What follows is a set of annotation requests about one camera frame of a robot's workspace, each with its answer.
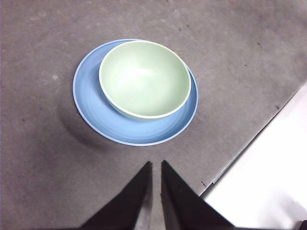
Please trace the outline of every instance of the plate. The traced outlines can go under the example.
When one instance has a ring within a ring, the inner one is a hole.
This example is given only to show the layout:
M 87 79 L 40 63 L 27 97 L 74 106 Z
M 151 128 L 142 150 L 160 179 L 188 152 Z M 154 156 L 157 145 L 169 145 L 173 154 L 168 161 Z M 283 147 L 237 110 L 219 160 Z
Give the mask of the plate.
M 137 39 L 111 41 L 86 55 L 74 75 L 73 97 L 83 119 L 102 136 L 126 145 L 156 145 L 174 138 L 189 125 L 198 104 L 197 84 L 188 68 L 192 80 L 191 93 L 184 106 L 170 116 L 154 121 L 137 121 L 118 113 L 109 104 L 100 87 L 99 66 L 112 48 L 134 40 Z

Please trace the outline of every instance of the white surface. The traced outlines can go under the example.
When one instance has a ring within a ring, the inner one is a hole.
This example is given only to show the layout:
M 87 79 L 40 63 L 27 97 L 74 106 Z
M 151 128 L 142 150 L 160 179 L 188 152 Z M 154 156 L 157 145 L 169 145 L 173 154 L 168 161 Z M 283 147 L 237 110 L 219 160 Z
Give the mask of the white surface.
M 307 83 L 205 201 L 238 227 L 295 229 L 307 219 Z

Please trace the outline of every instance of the gray floor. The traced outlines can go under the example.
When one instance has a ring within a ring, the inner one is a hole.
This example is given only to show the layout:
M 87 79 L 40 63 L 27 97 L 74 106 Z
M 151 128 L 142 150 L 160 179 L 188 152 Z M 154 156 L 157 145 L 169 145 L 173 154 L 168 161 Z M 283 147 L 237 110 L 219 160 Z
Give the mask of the gray floor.
M 307 80 L 307 1 L 1 1 L 1 227 L 77 227 L 153 162 L 201 193 Z M 110 40 L 141 38 L 193 71 L 199 108 L 175 139 L 112 142 L 78 114 L 72 79 Z

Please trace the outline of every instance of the plate rim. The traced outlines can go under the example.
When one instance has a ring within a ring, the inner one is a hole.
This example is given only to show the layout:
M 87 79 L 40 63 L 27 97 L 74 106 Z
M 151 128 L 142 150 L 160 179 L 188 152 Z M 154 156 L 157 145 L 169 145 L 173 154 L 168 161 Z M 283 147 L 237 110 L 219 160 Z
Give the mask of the plate rim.
M 161 144 L 161 143 L 164 143 L 166 141 L 169 141 L 171 139 L 173 139 L 174 137 L 178 136 L 180 133 L 183 132 L 183 130 L 185 130 L 187 128 L 187 126 L 191 123 L 192 119 L 194 118 L 195 114 L 196 114 L 196 110 L 197 110 L 197 107 L 198 107 L 198 87 L 197 87 L 197 83 L 196 83 L 196 80 L 194 78 L 194 75 L 192 73 L 192 71 L 190 70 L 190 68 L 188 67 L 188 65 L 186 64 L 188 70 L 189 70 L 189 73 L 193 79 L 193 82 L 195 84 L 195 89 L 196 89 L 196 103 L 195 103 L 195 108 L 194 108 L 194 111 L 193 111 L 193 114 L 192 116 L 190 117 L 190 119 L 188 120 L 188 122 L 175 134 L 173 134 L 172 136 L 168 137 L 168 138 L 165 138 L 163 140 L 160 140 L 160 141 L 155 141 L 155 142 L 150 142 L 150 143 L 132 143 L 132 142 L 126 142 L 126 141 L 122 141 L 122 140 L 118 140 L 116 138 L 113 138 L 107 134 L 105 134 L 104 132 L 98 130 L 88 119 L 87 117 L 84 115 L 84 113 L 82 112 L 80 106 L 79 106 L 79 103 L 78 103 L 78 100 L 77 100 L 77 96 L 76 96 L 76 90 L 75 90 L 75 85 L 76 85 L 76 78 L 77 78 L 77 75 L 79 73 L 79 69 L 81 68 L 83 62 L 85 62 L 85 60 L 93 53 L 95 52 L 96 50 L 100 49 L 101 47 L 104 47 L 104 46 L 107 46 L 111 43 L 115 43 L 115 42 L 122 42 L 122 41 L 137 41 L 137 40 L 142 40 L 142 39 L 137 39 L 137 38 L 123 38 L 123 39 L 118 39 L 118 40 L 113 40 L 113 41 L 110 41 L 110 42 L 107 42 L 107 43 L 104 43 L 98 47 L 96 47 L 95 49 L 93 49 L 92 51 L 90 51 L 83 59 L 82 61 L 79 63 L 77 69 L 76 69 L 76 72 L 73 76 L 73 82 L 72 82 L 72 94 L 73 94 L 73 99 L 74 99 L 74 102 L 75 102 L 75 105 L 78 109 L 78 112 L 79 114 L 81 115 L 81 117 L 84 119 L 84 121 L 86 121 L 86 123 L 93 129 L 95 130 L 97 133 L 99 133 L 100 135 L 106 137 L 107 139 L 109 140 L 112 140 L 114 142 L 117 142 L 117 143 L 120 143 L 120 144 L 124 144 L 124 145 L 130 145 L 130 146 L 151 146 L 151 145 L 158 145 L 158 144 Z

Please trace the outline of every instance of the green bowl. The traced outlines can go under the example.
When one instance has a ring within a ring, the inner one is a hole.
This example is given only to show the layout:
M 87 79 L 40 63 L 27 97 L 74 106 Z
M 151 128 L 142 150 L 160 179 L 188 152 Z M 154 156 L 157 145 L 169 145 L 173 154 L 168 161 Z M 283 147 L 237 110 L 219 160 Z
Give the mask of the green bowl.
M 191 90 L 183 60 L 163 45 L 142 40 L 110 50 L 100 64 L 99 82 L 118 112 L 138 120 L 171 115 Z

